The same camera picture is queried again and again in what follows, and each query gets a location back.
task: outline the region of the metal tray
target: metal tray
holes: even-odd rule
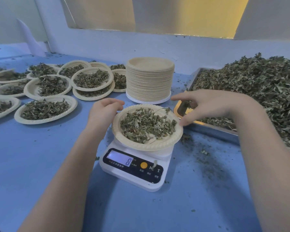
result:
[[[204,67],[197,69],[192,74],[192,80],[187,86],[188,91],[190,91],[192,89],[198,75],[201,72],[203,72],[205,70],[210,70],[210,69],[211,68],[204,68]],[[187,109],[189,109],[189,108],[187,107],[186,103],[178,101],[173,112],[178,118],[181,119],[186,114]],[[194,121],[192,124],[188,125],[187,128],[189,128],[195,132],[208,135],[210,137],[214,137],[214,138],[226,141],[226,142],[230,142],[230,143],[239,145],[237,132],[232,131],[232,130],[228,130],[228,129],[221,128],[218,126],[210,125],[210,124],[203,123],[200,121]]]

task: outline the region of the white plastic base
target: white plastic base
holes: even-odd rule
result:
[[[150,161],[152,163],[156,160],[157,164],[161,165],[163,167],[163,173],[162,173],[160,181],[158,183],[155,183],[155,184],[150,183],[150,182],[145,181],[141,178],[138,178],[134,175],[126,173],[120,169],[117,169],[117,168],[112,167],[108,164],[105,164],[103,162],[103,157],[110,148],[116,148],[118,150],[121,150],[123,152],[137,156],[139,158]],[[164,184],[165,176],[166,176],[166,173],[168,171],[168,167],[169,167],[170,160],[172,157],[173,148],[174,148],[174,146],[172,146],[171,148],[167,148],[165,150],[158,151],[158,152],[163,152],[163,151],[165,152],[165,154],[164,154],[165,158],[163,160],[161,160],[161,159],[157,159],[157,158],[153,157],[153,156],[157,155],[157,153],[155,153],[155,152],[143,152],[143,151],[134,150],[134,149],[127,148],[127,147],[123,146],[122,144],[120,144],[119,141],[113,140],[111,142],[111,144],[106,148],[103,155],[100,156],[99,164],[100,164],[103,171],[105,171],[105,172],[107,172],[115,177],[118,177],[119,179],[123,179],[124,181],[129,182],[129,183],[131,183],[137,187],[140,187],[144,190],[147,190],[149,192],[155,192],[155,191],[158,191]]]
[[[164,102],[168,101],[171,97],[171,91],[170,91],[170,95],[168,97],[161,99],[161,100],[158,100],[158,101],[152,101],[152,102],[141,101],[141,100],[135,99],[128,94],[127,90],[126,90],[126,96],[131,101],[134,101],[134,102],[139,103],[139,104],[154,104],[155,105],[155,104],[160,104],[160,103],[164,103]]]

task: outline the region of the blue tabletop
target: blue tabletop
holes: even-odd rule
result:
[[[61,54],[0,60],[0,66],[24,72],[29,65],[93,59]],[[184,91],[191,76],[174,73],[172,94]],[[125,93],[109,97],[135,105]],[[22,104],[31,101],[22,98]],[[68,116],[46,124],[23,125],[14,113],[0,119],[0,231],[14,232],[55,175],[87,122],[92,101],[78,100]],[[176,102],[161,106],[174,108]],[[178,142],[157,192],[147,192],[105,173],[96,161],[86,201],[83,231],[261,231],[249,194],[238,146],[198,134]],[[100,156],[113,140],[111,129],[100,143]],[[201,153],[205,149],[209,154]]]

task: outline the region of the hand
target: hand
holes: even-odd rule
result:
[[[99,132],[101,138],[104,138],[117,111],[121,111],[124,104],[124,101],[115,98],[105,98],[95,102],[90,109],[86,129],[94,129],[95,132]]]
[[[258,104],[251,97],[242,93],[223,90],[199,89],[174,95],[171,100],[193,101],[197,106],[192,112],[186,114],[179,124],[186,126],[195,120],[211,117],[233,118],[239,109],[247,109],[251,104]]]

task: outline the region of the yellow power button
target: yellow power button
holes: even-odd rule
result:
[[[143,168],[143,169],[147,168],[147,163],[145,163],[145,162],[141,163],[141,168]]]

